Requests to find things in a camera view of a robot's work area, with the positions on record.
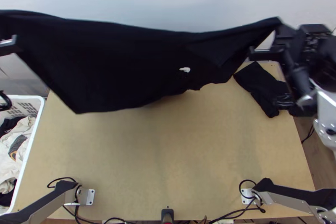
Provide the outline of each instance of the black cloth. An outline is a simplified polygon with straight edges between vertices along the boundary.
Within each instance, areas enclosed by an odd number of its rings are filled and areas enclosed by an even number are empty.
[[[17,125],[18,121],[23,118],[24,116],[15,117],[13,119],[4,119],[3,124],[1,124],[0,126],[0,137],[9,133],[11,129],[13,129]]]
[[[224,83],[278,18],[191,33],[0,11],[0,34],[18,35],[19,57],[75,113],[136,108]],[[189,67],[189,73],[180,68]]]
[[[16,180],[13,181],[14,188],[16,186]],[[13,198],[14,189],[9,193],[0,193],[0,206],[10,206]]]
[[[234,79],[250,92],[259,106],[269,117],[275,117],[279,110],[286,109],[292,116],[313,116],[316,108],[305,106],[301,109],[293,100],[287,84],[276,80],[270,73],[253,62],[234,74]]]

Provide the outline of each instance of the black shirt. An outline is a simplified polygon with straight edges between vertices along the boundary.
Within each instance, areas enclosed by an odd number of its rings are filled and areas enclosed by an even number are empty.
[[[75,113],[144,106],[224,83],[281,22],[191,33],[0,11],[0,35],[18,35],[19,57]],[[190,68],[190,72],[180,68]]]

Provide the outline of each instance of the floor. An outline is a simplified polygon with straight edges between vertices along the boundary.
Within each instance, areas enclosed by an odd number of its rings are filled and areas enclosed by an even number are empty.
[[[301,139],[304,139],[312,125],[312,118],[296,118],[295,123]],[[303,144],[303,149],[306,154],[307,162],[312,174],[316,189],[325,187],[336,187],[336,161],[331,150],[326,148],[317,134],[314,134],[307,139]],[[302,217],[307,224],[318,224],[319,222],[313,216]],[[257,223],[266,224],[270,221],[279,224],[303,224],[298,218],[277,218],[277,219],[246,219],[236,220],[235,223]],[[47,219],[43,224],[75,224],[74,220],[57,220]],[[154,221],[138,221],[137,224],[157,224]]]

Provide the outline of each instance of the white tag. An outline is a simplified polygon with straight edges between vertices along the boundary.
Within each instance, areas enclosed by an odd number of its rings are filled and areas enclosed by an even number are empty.
[[[233,224],[234,219],[225,219],[225,220],[219,220],[216,221],[214,224]]]
[[[189,73],[191,69],[190,69],[190,67],[181,67],[179,70],[184,71],[186,73]]]

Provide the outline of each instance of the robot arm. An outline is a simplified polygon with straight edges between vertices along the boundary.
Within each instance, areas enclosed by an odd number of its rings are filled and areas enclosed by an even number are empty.
[[[282,25],[271,48],[250,48],[249,58],[280,63],[295,103],[316,112],[314,128],[336,156],[336,37],[331,31],[322,24],[298,30]]]
[[[26,208],[0,216],[0,224],[39,224],[63,205],[90,206],[95,190],[86,189],[80,183],[59,181],[52,192]]]
[[[262,179],[251,190],[256,203],[277,203],[306,213],[314,214],[321,223],[336,223],[336,189],[304,191],[273,184],[268,178]]]

